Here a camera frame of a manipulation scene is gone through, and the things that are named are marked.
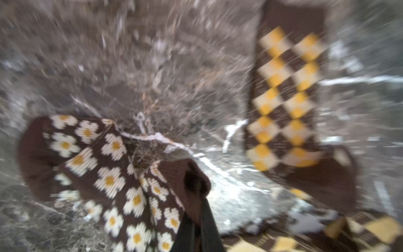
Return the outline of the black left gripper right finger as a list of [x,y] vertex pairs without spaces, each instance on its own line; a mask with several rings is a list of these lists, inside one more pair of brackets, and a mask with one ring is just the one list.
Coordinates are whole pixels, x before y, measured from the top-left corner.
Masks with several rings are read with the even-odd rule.
[[203,200],[201,207],[200,231],[202,252],[225,252],[226,249],[222,243],[207,199]]

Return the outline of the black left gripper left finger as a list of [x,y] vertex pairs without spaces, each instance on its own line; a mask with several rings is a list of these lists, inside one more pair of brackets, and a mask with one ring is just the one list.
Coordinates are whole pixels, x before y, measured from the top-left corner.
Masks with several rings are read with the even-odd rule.
[[171,252],[195,252],[196,226],[185,213]]

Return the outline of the brown daisy pattern sock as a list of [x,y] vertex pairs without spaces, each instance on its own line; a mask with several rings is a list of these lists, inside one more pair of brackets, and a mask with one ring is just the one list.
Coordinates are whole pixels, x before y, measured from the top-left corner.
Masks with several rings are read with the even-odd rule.
[[200,223],[211,189],[191,159],[136,168],[110,119],[37,118],[20,139],[18,161],[37,199],[83,200],[115,252],[170,252],[184,217]]

